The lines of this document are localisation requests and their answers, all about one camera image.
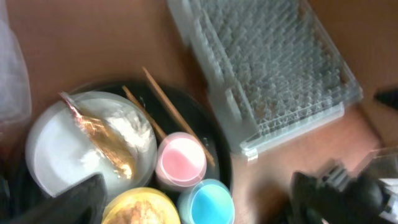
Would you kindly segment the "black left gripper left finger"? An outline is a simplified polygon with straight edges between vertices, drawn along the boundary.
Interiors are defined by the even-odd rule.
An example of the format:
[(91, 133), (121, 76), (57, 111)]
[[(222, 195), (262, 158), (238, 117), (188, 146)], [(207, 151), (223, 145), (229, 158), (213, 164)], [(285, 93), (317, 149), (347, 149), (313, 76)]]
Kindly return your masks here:
[(101, 223), (107, 191), (102, 174), (93, 174), (55, 198), (47, 198), (9, 223)]

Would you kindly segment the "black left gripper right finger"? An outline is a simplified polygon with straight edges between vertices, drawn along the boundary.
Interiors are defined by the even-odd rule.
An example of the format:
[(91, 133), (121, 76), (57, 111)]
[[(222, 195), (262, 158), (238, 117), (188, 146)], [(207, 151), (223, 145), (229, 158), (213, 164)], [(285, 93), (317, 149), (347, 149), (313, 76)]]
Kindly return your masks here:
[(318, 176), (295, 172), (290, 186), (289, 203), (271, 223), (392, 222), (392, 192), (366, 172), (354, 177), (334, 163)]

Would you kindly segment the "yellow bowl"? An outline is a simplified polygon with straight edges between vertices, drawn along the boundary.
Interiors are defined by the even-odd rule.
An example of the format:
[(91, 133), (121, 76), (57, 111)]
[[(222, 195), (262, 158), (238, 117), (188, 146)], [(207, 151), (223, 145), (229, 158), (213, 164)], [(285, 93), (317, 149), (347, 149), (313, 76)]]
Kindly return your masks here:
[(180, 224), (174, 203), (163, 192), (150, 187), (128, 190), (104, 209), (102, 224)]

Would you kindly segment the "food scraps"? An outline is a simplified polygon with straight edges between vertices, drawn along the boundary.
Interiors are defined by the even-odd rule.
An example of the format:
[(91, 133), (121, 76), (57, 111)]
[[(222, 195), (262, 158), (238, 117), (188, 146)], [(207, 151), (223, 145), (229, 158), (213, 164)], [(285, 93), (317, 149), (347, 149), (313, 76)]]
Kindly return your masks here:
[(166, 224), (166, 221), (164, 212), (148, 201), (140, 201), (111, 215), (107, 224)]

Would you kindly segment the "gold foil wrapper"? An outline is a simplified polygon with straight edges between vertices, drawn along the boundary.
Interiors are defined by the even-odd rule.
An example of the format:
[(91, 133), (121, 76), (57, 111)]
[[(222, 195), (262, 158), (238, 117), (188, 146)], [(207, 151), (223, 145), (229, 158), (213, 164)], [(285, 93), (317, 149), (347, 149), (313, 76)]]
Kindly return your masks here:
[(112, 163), (118, 175), (132, 179), (136, 174), (136, 160), (124, 138), (103, 118), (85, 107), (78, 106), (69, 94), (60, 92), (59, 95), (70, 110), (76, 125)]

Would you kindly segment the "white napkin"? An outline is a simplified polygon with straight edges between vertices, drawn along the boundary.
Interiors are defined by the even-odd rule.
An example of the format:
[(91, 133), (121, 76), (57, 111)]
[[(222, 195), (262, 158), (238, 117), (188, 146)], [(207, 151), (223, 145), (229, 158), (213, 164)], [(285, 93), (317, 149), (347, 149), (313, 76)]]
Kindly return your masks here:
[(139, 162), (153, 162), (156, 151), (154, 131), (145, 116), (125, 101), (89, 98), (78, 101), (78, 106), (106, 121), (124, 138), (128, 149)]

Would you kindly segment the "pink plastic cup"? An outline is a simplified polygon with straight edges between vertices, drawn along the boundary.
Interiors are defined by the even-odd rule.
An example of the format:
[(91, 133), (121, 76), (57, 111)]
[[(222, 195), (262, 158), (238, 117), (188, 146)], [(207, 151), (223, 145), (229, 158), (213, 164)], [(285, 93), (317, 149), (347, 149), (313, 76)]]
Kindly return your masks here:
[(181, 191), (193, 187), (204, 178), (206, 168), (203, 148), (188, 133), (169, 134), (158, 147), (155, 173), (166, 188)]

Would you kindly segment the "blue plastic cup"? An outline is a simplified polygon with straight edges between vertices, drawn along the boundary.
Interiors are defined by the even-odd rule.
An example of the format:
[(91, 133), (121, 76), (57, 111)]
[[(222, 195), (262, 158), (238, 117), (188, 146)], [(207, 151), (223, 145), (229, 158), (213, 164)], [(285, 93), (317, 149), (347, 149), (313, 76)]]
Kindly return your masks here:
[(182, 192), (177, 202), (184, 224), (233, 224), (235, 208), (229, 189), (219, 180), (205, 179)]

